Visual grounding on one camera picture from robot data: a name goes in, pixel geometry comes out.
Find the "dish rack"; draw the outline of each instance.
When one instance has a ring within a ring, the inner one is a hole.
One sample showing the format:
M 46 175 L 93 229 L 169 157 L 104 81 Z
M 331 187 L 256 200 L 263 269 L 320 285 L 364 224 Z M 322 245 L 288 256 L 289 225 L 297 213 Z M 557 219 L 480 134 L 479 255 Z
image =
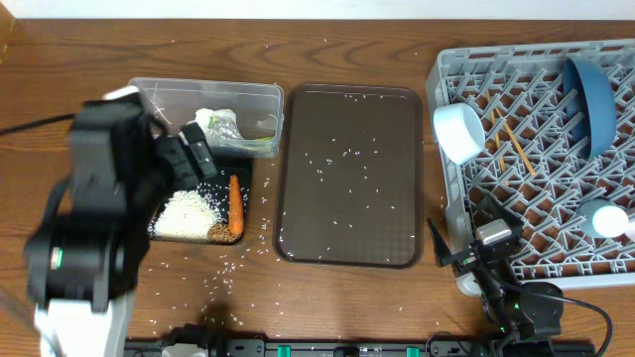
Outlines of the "dish rack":
M 591 160 L 577 155 L 584 143 L 575 144 L 569 132 L 583 114 L 567 116 L 567 104 L 577 95 L 563 94 L 567 58 L 600 64 L 614 93 L 617 134 L 610 149 Z M 486 131 L 486 149 L 463 166 L 441 150 L 452 251 L 466 248 L 475 227 L 493 219 L 482 210 L 482 198 L 491 193 L 524 221 L 523 249 L 512 257 L 519 280 L 547 280 L 562 289 L 635 284 L 635 242 L 625 236 L 589 238 L 578 228 L 584 218 L 575 215 L 581 203 L 594 198 L 618 204 L 629 218 L 635 215 L 634 40 L 445 50 L 426 90 L 431 118 L 439 106 L 466 103 Z M 496 125 L 490 119 L 494 106 L 509 113 Z M 534 177 L 500 130 L 505 121 L 536 170 Z M 471 277 L 457 283 L 464 293 L 479 294 Z

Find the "carrot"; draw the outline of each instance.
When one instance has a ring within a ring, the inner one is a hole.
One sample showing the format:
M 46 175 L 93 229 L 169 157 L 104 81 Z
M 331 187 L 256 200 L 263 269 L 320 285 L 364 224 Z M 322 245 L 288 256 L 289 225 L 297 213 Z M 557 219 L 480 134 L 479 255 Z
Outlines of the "carrot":
M 229 231 L 231 234 L 242 234 L 245 229 L 245 217 L 242 208 L 242 195 L 238 177 L 232 175 L 229 179 Z

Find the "wooden table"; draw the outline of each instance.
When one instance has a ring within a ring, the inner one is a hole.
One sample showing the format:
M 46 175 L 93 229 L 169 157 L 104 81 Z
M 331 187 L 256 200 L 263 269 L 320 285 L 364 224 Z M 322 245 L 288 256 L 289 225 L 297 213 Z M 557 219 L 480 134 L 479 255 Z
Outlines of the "wooden table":
M 278 83 L 287 96 L 304 82 L 404 86 L 425 98 L 424 83 L 443 49 L 629 37 L 635 26 L 622 22 L 19 20 L 0 64 L 0 126 L 76 111 L 135 76 Z M 421 199 L 426 216 L 441 221 L 445 188 L 427 108 L 423 120 Z M 70 169 L 67 129 L 52 125 L 0 139 L 0 286 L 24 306 L 31 304 L 22 250 L 52 185 Z M 424 340 L 439 330 L 492 330 L 480 300 L 459 292 L 450 268 L 435 267 L 428 229 L 422 261 L 406 271 L 277 261 L 271 225 L 263 231 L 261 220 L 273 219 L 279 163 L 255 163 L 253 196 L 268 201 L 250 203 L 239 245 L 152 244 L 139 271 L 129 336 L 158 338 L 188 322 L 279 339 Z M 264 178 L 271 179 L 267 187 Z M 224 262 L 241 266 L 218 275 Z M 635 287 L 568 296 L 612 316 L 609 355 L 635 349 Z M 38 337 L 25 325 L 31 307 L 25 309 L 26 321 L 0 314 L 0 355 L 38 355 Z M 602 342 L 604 321 L 594 312 L 567 306 L 562 323 L 565 339 Z

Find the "chopstick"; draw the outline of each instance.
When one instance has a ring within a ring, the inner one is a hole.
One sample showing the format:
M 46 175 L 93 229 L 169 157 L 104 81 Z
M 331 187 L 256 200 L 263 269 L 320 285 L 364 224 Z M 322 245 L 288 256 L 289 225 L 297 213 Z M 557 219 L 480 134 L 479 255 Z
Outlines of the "chopstick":
M 503 114 L 501 114 L 501 112 L 498 109 L 498 107 L 494 107 L 494 109 L 496 110 L 496 113 L 498 114 L 498 116 L 501 119 L 503 119 L 504 116 L 503 116 Z M 527 155 L 525 155 L 525 151 L 523 150 L 523 147 L 520 146 L 520 143 L 516 139 L 516 136 L 514 135 L 514 132 L 512 131 L 512 129 L 509 127 L 509 125 L 507 125 L 507 122 L 505 122 L 505 130 L 507 130 L 507 134 L 512 139 L 512 143 L 514 143 L 514 146 L 516 147 L 516 150 L 518 151 L 518 154 L 520 154 L 520 157 L 523 158 L 523 163 L 525 163 L 525 166 L 527 167 L 527 170 L 529 170 L 529 172 L 532 174 L 532 176 L 535 176 L 536 175 L 536 171 L 532 167 L 532 163 L 529 161 L 529 159 L 527 159 Z
M 491 102 L 492 98 L 489 95 L 489 92 L 487 92 L 487 102 Z M 489 113 L 492 117 L 492 125 L 496 125 L 496 116 L 494 115 L 494 111 L 492 110 Z M 498 133 L 496 133 L 496 150 L 500 149 L 500 137 L 498 136 Z M 500 161 L 500 169 L 503 171 L 503 174 L 505 174 L 505 172 L 507 171 L 507 167 L 505 166 L 505 160 L 503 159 L 503 156 L 501 155 L 500 158 L 498 158 L 498 160 Z M 509 186 L 509 180 L 506 179 L 505 180 L 505 185 Z

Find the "blue bowl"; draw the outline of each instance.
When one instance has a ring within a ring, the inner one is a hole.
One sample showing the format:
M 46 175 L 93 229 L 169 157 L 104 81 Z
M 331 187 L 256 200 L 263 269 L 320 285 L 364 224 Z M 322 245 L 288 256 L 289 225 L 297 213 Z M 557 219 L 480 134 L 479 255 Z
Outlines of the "blue bowl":
M 578 112 L 584 119 L 571 129 L 576 142 L 589 137 L 590 144 L 579 153 L 592 159 L 604 153 L 613 144 L 617 131 L 617 113 L 613 91 L 599 64 L 586 59 L 567 59 L 565 62 L 565 95 L 572 89 L 577 96 L 567 106 L 567 115 L 573 118 Z

